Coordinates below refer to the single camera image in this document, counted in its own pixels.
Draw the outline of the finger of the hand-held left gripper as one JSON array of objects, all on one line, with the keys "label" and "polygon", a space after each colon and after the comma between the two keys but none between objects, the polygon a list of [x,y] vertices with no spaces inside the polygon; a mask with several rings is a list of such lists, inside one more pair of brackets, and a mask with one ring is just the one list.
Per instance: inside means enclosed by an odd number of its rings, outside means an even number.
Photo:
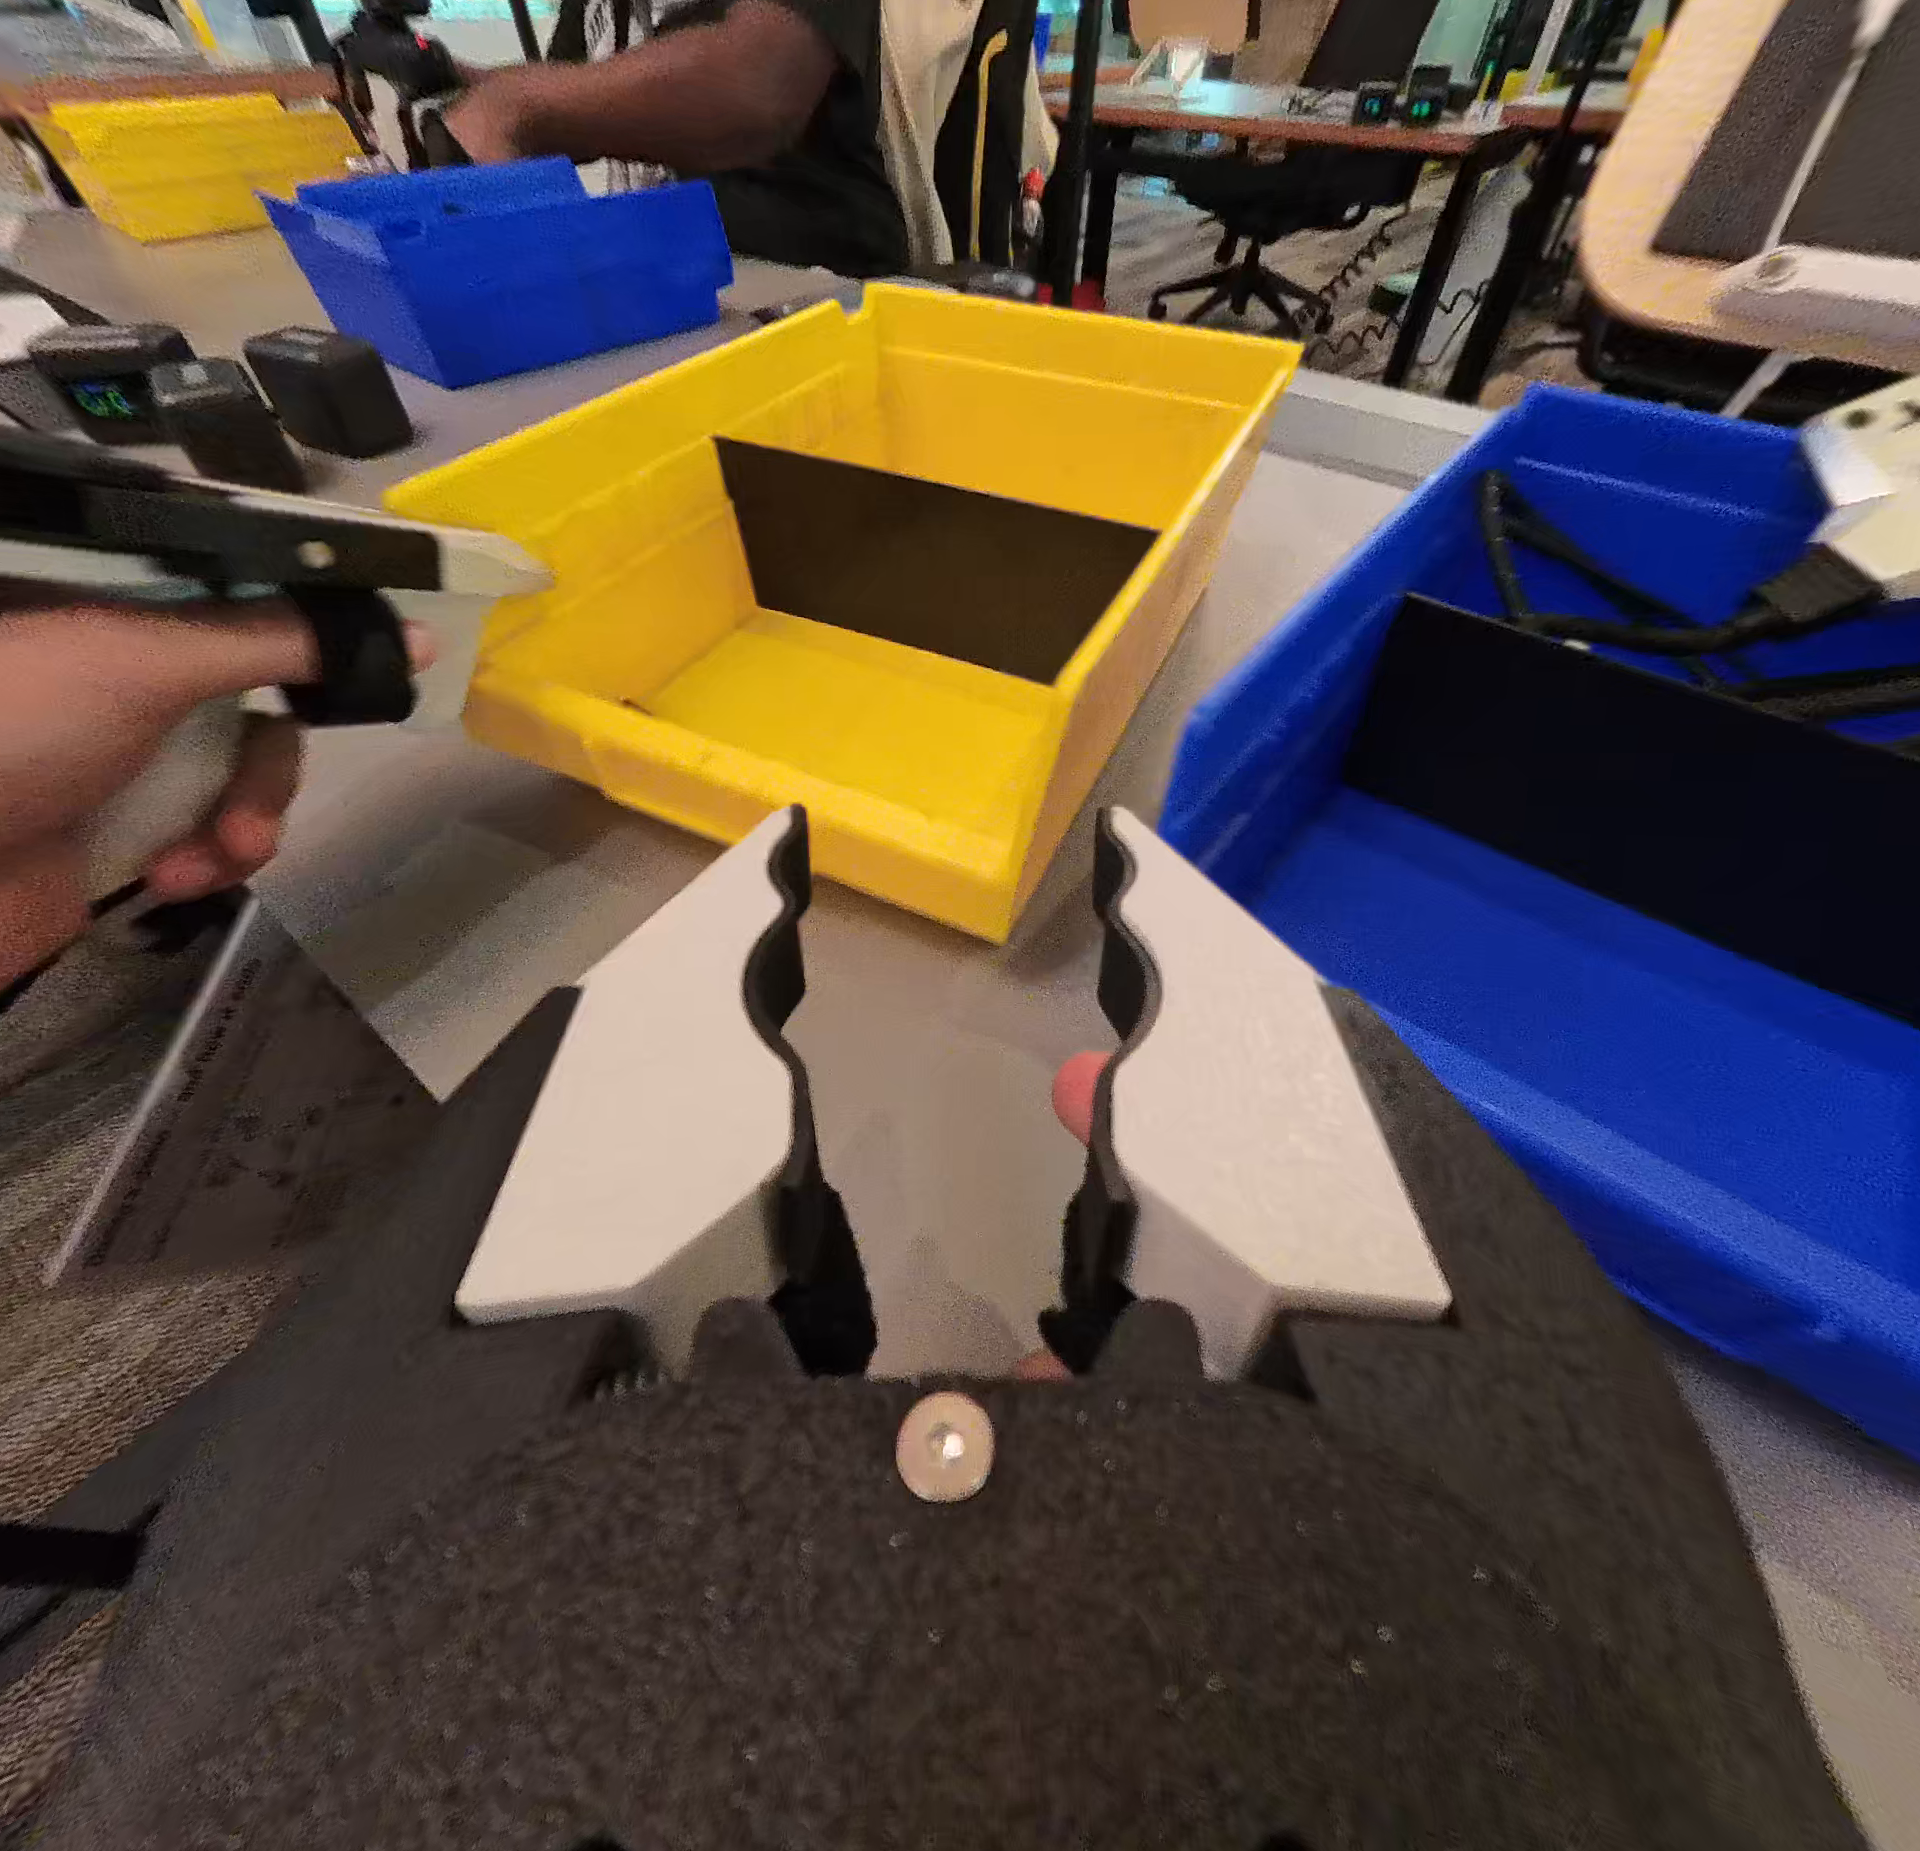
[{"label": "finger of the hand-held left gripper", "polygon": [[440,590],[466,600],[540,594],[555,574],[520,544],[464,526],[440,528]]}]

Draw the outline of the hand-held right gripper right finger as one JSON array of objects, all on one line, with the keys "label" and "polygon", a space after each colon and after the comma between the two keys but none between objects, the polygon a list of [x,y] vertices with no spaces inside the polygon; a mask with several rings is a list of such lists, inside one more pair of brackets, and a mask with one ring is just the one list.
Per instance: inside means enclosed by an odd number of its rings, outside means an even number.
[{"label": "hand-held right gripper right finger", "polygon": [[1301,1320],[1430,1326],[1453,1288],[1330,994],[1124,808],[1101,812],[1094,1080],[1047,1348],[1082,1374],[1162,1302],[1202,1372],[1242,1378]]}]

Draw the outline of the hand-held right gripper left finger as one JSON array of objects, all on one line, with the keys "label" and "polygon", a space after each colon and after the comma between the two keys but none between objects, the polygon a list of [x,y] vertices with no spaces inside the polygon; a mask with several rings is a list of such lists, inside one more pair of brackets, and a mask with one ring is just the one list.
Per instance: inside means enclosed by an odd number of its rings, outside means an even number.
[{"label": "hand-held right gripper left finger", "polygon": [[807,994],[801,806],[768,814],[570,990],[453,1298],[470,1326],[613,1314],[681,1378],[720,1304],[863,1378],[879,1322],[788,1022]]}]

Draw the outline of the blue plastic bin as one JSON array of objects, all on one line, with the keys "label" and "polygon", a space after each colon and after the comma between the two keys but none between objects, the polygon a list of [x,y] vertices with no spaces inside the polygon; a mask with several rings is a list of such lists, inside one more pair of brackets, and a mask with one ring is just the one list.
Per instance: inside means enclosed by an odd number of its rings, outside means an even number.
[{"label": "blue plastic bin", "polygon": [[565,158],[260,198],[328,322],[464,390],[714,326],[734,256],[705,182],[591,194]]},{"label": "blue plastic bin", "polygon": [[1915,1458],[1917,1024],[1343,780],[1408,596],[1917,760],[1917,708],[1840,696],[1917,676],[1915,602],[1719,662],[1530,630],[1730,622],[1821,520],[1787,430],[1532,390],[1194,706],[1160,834],[1367,1000],[1649,1312]]}]

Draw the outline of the yellow plastic bin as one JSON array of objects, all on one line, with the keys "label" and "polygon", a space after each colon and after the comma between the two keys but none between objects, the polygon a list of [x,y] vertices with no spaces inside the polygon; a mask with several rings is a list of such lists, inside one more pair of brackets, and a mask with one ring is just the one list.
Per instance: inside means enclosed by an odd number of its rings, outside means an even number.
[{"label": "yellow plastic bin", "polygon": [[[1000,944],[1207,592],[1297,344],[871,284],[387,492],[536,556],[464,724],[616,806],[733,842],[805,806],[815,868]],[[762,612],[734,438],[1159,532],[1038,686]]]},{"label": "yellow plastic bin", "polygon": [[55,104],[31,128],[95,218],[145,246],[269,232],[266,198],[338,182],[363,156],[331,104],[269,92]]}]

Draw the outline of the person's left hand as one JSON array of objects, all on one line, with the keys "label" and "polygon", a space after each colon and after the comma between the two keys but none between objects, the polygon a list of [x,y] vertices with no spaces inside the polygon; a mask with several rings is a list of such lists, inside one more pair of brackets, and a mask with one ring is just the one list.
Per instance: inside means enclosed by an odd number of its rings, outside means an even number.
[{"label": "person's left hand", "polygon": [[[56,606],[5,588],[2,978],[89,926],[87,830],[198,708],[318,680],[318,644],[283,602],[147,610]],[[302,782],[301,728],[248,720],[207,818],[140,874],[160,904],[236,888],[278,852]]]}]

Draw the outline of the black block with green display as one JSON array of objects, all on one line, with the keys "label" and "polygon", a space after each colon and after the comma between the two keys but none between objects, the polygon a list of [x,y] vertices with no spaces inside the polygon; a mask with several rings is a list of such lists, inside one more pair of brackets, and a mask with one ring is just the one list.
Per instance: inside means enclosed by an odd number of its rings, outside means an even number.
[{"label": "black block with green display", "polygon": [[67,404],[75,428],[111,448],[171,440],[152,376],[196,360],[186,334],[160,324],[46,328],[24,354]]}]

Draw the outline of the grey printed board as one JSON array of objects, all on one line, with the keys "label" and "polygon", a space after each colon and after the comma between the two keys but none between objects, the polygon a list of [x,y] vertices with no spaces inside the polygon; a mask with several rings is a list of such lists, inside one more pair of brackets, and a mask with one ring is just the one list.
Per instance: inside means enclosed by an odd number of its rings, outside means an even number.
[{"label": "grey printed board", "polygon": [[259,896],[180,906],[150,938],[185,994],[50,1288],[307,1260],[378,1218],[440,1114]]}]

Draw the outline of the black bin divider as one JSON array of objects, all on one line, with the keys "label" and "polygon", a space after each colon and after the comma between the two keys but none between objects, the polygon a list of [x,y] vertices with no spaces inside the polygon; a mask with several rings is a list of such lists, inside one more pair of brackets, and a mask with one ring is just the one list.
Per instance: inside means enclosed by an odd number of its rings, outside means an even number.
[{"label": "black bin divider", "polygon": [[1050,686],[1159,532],[717,438],[762,612]]},{"label": "black bin divider", "polygon": [[1408,596],[1343,780],[1721,952],[1919,1022],[1917,760]]}]

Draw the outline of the beige hanging jacket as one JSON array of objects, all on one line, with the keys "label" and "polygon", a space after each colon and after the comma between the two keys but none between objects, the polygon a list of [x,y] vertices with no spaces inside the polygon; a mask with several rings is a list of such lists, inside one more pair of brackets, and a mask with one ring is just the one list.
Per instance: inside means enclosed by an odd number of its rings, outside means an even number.
[{"label": "beige hanging jacket", "polygon": [[881,0],[881,152],[914,278],[1009,270],[1024,180],[1056,132],[1037,54],[1040,0]]}]

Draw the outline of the black office chair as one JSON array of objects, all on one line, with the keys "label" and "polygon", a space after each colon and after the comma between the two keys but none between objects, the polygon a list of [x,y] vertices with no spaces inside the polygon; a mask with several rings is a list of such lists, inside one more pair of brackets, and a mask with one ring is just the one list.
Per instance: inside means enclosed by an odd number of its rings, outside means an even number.
[{"label": "black office chair", "polygon": [[[1337,0],[1304,66],[1307,92],[1360,92],[1387,86],[1393,114],[1440,0]],[[1251,152],[1164,160],[1162,176],[1191,208],[1218,222],[1218,276],[1171,280],[1150,294],[1146,316],[1162,322],[1168,302],[1198,294],[1191,326],[1227,310],[1236,322],[1262,304],[1282,336],[1309,340],[1333,316],[1333,304],[1285,280],[1265,254],[1301,232],[1351,232],[1368,216],[1408,202],[1425,160],[1411,152],[1289,142],[1277,158]]]}]

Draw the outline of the brown wooden desk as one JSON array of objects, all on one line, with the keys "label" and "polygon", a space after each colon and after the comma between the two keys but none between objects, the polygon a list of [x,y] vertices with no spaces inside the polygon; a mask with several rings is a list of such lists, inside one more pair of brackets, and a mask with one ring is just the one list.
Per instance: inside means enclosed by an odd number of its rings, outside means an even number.
[{"label": "brown wooden desk", "polygon": [[1613,140],[1626,116],[1624,88],[1589,94],[1530,96],[1498,108],[1495,118],[1446,122],[1430,128],[1383,122],[1355,126],[1351,94],[1304,94],[1287,88],[1204,82],[1186,96],[1124,86],[1119,68],[1097,74],[1084,134],[1084,164],[1071,170],[1074,102],[1068,82],[1056,74],[1043,80],[1049,112],[1060,122],[1060,158],[1049,198],[1060,210],[1050,224],[1050,244],[1066,258],[1066,276],[1050,278],[1056,304],[1084,310],[1107,302],[1109,260],[1124,176],[1164,178],[1167,168],[1146,168],[1140,156],[1168,150],[1162,138],[1214,136],[1229,154],[1185,156],[1181,162],[1207,176],[1234,172],[1249,202],[1269,202],[1271,188],[1304,154],[1341,162],[1407,162],[1420,174],[1432,164],[1453,168],[1453,184],[1429,236],[1413,294],[1405,302],[1380,382],[1407,386],[1423,362],[1429,330],[1451,298],[1451,280],[1470,234],[1483,186],[1513,166],[1530,148],[1547,148],[1559,136],[1572,138],[1572,152],[1589,142]]}]

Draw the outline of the wooden-framed black book stand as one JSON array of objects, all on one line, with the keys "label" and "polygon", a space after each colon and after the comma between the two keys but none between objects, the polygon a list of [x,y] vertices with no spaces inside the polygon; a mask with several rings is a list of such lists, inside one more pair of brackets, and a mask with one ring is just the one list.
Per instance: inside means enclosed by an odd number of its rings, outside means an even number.
[{"label": "wooden-framed black book stand", "polygon": [[1917,422],[1919,2],[1687,0],[1581,226],[1581,370],[1764,424]]}]

